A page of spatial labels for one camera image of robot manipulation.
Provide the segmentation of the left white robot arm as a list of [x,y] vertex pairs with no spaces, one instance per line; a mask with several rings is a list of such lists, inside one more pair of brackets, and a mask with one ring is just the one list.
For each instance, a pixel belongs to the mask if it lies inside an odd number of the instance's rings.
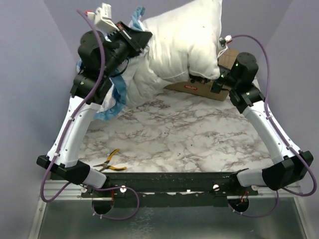
[[70,183],[90,185],[98,196],[106,196],[110,184],[102,172],[79,161],[78,154],[93,118],[109,120],[127,103],[132,70],[128,64],[145,49],[152,33],[118,22],[112,30],[91,30],[80,39],[82,61],[73,81],[69,106],[58,137],[37,164]]

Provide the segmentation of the white pillowcase blue trim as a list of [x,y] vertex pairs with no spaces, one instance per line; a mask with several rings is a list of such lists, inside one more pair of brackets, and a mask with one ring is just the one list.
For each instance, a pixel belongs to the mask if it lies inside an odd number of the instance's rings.
[[[131,15],[129,27],[138,31],[146,31],[146,27],[141,22],[144,13],[145,8],[138,6]],[[117,68],[114,75],[119,74],[125,68],[128,69],[125,69],[119,76],[110,77],[111,88],[108,90],[100,109],[95,113],[94,119],[108,121],[124,112],[124,107],[127,106],[129,101],[127,100],[128,87],[133,82],[133,76],[141,63],[142,56],[143,54],[136,57],[128,57],[126,62],[123,62]]]

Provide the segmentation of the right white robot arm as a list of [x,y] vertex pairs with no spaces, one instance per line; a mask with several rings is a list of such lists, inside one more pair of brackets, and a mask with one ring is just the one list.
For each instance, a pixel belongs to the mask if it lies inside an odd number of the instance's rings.
[[220,77],[213,82],[211,92],[229,87],[233,106],[254,127],[265,144],[273,165],[264,169],[244,169],[232,174],[229,189],[240,195],[249,186],[266,186],[277,191],[304,178],[314,159],[288,138],[277,120],[265,109],[265,97],[253,84],[258,72],[254,55],[241,52],[230,69],[220,66]]

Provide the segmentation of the white pillow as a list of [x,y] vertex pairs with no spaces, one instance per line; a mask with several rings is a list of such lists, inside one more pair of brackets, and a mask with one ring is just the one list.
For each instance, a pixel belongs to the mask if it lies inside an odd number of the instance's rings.
[[160,89],[186,82],[190,76],[220,76],[217,41],[221,35],[222,1],[194,0],[143,21],[152,33],[146,48],[130,59],[123,77],[126,105],[144,104]]

